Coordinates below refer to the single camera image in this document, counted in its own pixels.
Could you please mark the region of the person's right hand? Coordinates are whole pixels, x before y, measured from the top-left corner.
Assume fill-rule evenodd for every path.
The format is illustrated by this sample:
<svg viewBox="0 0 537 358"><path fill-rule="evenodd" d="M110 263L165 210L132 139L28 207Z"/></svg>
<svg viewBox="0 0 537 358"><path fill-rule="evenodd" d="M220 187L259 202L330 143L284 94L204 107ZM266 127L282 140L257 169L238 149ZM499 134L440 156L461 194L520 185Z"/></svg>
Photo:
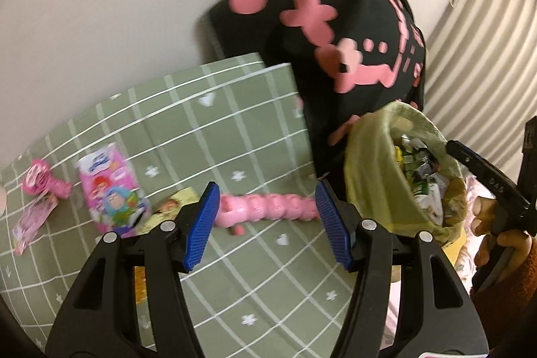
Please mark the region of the person's right hand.
<svg viewBox="0 0 537 358"><path fill-rule="evenodd" d="M472 232L475 236L482 236L482 242L474 263L477 268L476 275L472 278L474 290L480 290L484 285L496 285L513 275L526 261L532 250L532 236L525 231L511 229L497 235L492 232L495 225L495 213L498 211L497 202L493 199L478 196L472 206L474 219L472 220ZM491 279L484 278L482 268L490 262L491 250L503 248L509 255L506 262L493 267L495 273Z"/></svg>

